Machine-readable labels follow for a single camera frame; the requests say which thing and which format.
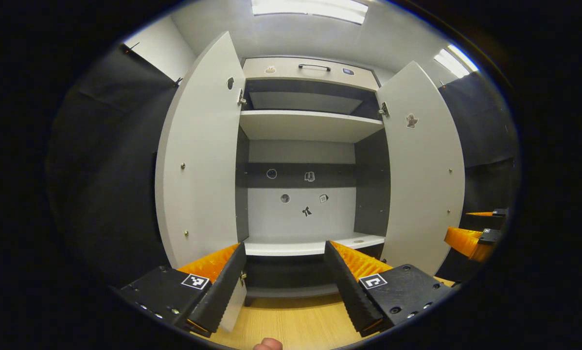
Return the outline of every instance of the drawer handle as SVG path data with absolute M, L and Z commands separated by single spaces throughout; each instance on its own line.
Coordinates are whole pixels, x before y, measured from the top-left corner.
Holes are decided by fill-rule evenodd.
M 325 68 L 326 71 L 331 71 L 332 69 L 328 66 L 319 66 L 318 64 L 300 64 L 299 68 L 304 68 L 304 66 L 311 66 L 311 67 L 321 67 L 321 68 Z

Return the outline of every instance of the wooden floor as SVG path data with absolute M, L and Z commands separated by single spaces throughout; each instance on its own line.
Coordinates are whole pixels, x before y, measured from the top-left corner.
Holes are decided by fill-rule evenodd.
M 453 284 L 438 280 L 448 286 Z M 209 340 L 251 350 L 264 337 L 281 341 L 284 350 L 330 350 L 363 339 L 336 294 L 304 299 L 256 299 L 251 306 L 241 308 L 232 333 L 219 328 Z

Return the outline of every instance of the ceiling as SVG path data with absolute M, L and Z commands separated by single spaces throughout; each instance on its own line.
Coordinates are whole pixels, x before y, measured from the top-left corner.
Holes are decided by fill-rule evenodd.
M 172 20 L 199 55 L 223 31 L 239 57 L 306 55 L 375 69 L 382 84 L 416 61 L 436 85 L 456 79 L 433 60 L 449 42 L 414 15 L 389 3 L 360 0 L 369 6 L 361 26 L 303 14 L 254 16 L 251 0 L 198 0 L 172 13 Z

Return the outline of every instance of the cabinet door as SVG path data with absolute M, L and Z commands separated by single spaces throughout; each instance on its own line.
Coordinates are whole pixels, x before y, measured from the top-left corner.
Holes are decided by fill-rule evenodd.
M 416 62 L 377 91 L 389 117 L 390 216 L 384 252 L 391 266 L 409 263 L 434 275 L 450 247 L 446 229 L 459 226 L 464 159 L 442 96 Z
M 245 82 L 230 34 L 223 33 L 194 62 L 168 109 L 155 200 L 173 268 L 237 243 L 238 100 Z

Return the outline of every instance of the ceiling light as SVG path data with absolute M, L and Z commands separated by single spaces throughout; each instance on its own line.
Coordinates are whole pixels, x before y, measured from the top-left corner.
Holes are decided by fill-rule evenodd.
M 453 57 L 445 49 L 440 50 L 440 53 L 433 59 L 442 64 L 446 69 L 449 69 L 457 78 L 462 78 L 470 73 L 457 58 Z
M 254 16 L 261 14 L 313 14 L 364 23 L 368 6 L 353 0 L 251 0 Z
M 462 51 L 460 51 L 457 47 L 455 47 L 455 45 L 449 45 L 448 49 L 450 51 L 452 51 L 452 53 L 454 53 L 455 56 L 459 57 L 459 59 L 462 60 L 462 62 L 464 62 L 468 66 L 470 71 L 479 70 L 477 68 L 477 66 L 475 66 L 475 64 L 473 64 L 473 62 L 470 60 L 470 58 L 468 58 L 468 56 L 464 55 L 464 53 Z

